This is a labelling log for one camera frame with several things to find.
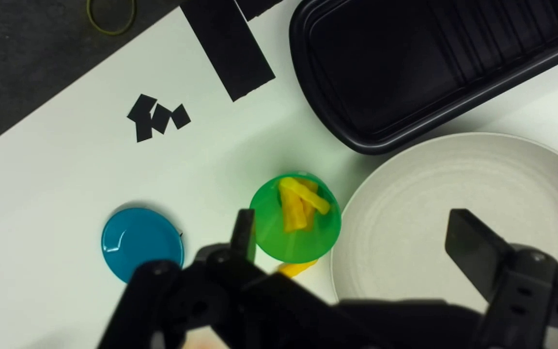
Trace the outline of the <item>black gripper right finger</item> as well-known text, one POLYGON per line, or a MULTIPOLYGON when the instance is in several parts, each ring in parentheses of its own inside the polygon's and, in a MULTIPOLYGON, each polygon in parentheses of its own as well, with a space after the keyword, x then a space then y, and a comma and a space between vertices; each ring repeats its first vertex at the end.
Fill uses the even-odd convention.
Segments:
POLYGON ((491 301, 500 264, 512 255, 512 247, 473 212, 452 210, 444 249, 479 295, 491 301))

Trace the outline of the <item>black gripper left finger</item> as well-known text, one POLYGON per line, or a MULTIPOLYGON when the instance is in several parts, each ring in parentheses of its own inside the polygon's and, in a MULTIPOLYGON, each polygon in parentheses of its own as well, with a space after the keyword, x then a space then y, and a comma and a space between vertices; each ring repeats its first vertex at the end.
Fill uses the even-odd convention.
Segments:
POLYGON ((241 210, 237 214, 233 237, 229 243, 231 251, 252 262, 256 257, 256 237, 254 237, 254 212, 252 210, 241 210))

